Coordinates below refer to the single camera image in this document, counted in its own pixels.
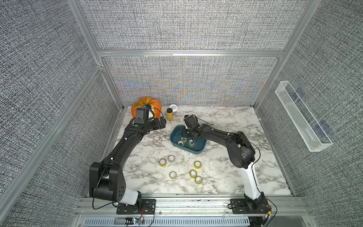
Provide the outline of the teal storage box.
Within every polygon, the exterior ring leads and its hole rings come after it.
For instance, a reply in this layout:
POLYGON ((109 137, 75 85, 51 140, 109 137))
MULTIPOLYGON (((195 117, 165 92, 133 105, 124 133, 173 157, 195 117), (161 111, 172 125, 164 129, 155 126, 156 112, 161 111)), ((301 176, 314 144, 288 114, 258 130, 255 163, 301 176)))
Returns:
POLYGON ((183 126, 183 125, 178 125, 173 129, 173 131, 170 135, 171 144, 177 148, 180 148, 180 149, 190 152, 192 154, 195 154, 195 155, 200 154, 204 150, 207 141, 199 140, 198 142, 195 142, 194 147, 191 147, 191 146, 189 146, 189 140, 191 140, 191 138, 183 137, 183 135, 182 135, 183 129, 185 129, 185 126, 183 126), (181 138, 187 138, 187 141, 184 143, 184 146, 178 145, 178 141, 181 141, 181 138))

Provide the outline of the grey clear tape roll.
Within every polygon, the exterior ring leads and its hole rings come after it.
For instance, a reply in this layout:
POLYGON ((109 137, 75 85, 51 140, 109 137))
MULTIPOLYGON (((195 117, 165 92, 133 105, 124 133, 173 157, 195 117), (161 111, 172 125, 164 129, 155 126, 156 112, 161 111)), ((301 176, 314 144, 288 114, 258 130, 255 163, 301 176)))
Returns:
POLYGON ((174 163, 174 162, 175 162, 175 156, 174 156, 174 155, 169 155, 169 156, 167 157, 167 160, 168 160, 168 162, 170 162, 170 163, 174 163))

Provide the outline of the yellow tape roll bottom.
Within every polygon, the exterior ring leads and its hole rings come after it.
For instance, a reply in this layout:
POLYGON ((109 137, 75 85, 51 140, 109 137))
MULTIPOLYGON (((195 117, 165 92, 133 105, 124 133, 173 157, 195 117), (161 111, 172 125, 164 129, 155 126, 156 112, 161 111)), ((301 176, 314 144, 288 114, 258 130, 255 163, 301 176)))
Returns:
POLYGON ((202 184, 203 178, 201 176, 196 176, 194 181, 195 181, 195 184, 199 185, 199 184, 202 184))

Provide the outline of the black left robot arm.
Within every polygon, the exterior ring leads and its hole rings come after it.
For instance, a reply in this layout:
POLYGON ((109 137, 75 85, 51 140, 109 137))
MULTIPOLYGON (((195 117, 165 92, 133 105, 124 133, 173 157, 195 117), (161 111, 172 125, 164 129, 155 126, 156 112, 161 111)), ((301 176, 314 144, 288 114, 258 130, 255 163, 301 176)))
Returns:
POLYGON ((101 162, 94 162, 89 169, 89 195, 121 204, 137 206, 141 193, 131 190, 126 186, 123 174, 124 165, 133 149, 141 142, 142 138, 151 131, 165 128, 164 117, 130 122, 121 140, 101 162))

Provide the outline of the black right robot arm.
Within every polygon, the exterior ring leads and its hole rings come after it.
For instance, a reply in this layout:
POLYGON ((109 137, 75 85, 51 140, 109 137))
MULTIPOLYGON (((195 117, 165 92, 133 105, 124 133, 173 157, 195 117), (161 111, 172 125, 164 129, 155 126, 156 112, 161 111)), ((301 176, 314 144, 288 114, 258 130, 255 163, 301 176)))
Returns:
POLYGON ((244 183, 245 197, 252 201, 264 199, 255 171, 255 149, 245 134, 218 130, 210 125, 202 124, 196 128, 182 130, 184 137, 213 141, 226 147, 229 160, 240 171, 244 183))

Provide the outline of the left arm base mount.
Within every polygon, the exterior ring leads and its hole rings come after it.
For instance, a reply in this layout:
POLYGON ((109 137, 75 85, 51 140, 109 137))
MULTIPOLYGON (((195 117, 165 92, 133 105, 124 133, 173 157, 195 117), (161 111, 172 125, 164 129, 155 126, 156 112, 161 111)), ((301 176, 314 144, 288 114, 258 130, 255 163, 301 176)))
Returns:
POLYGON ((118 215, 136 215, 136 214, 155 214, 156 199, 144 199, 142 195, 139 195, 136 204, 127 205, 119 203, 117 206, 116 214, 118 215))

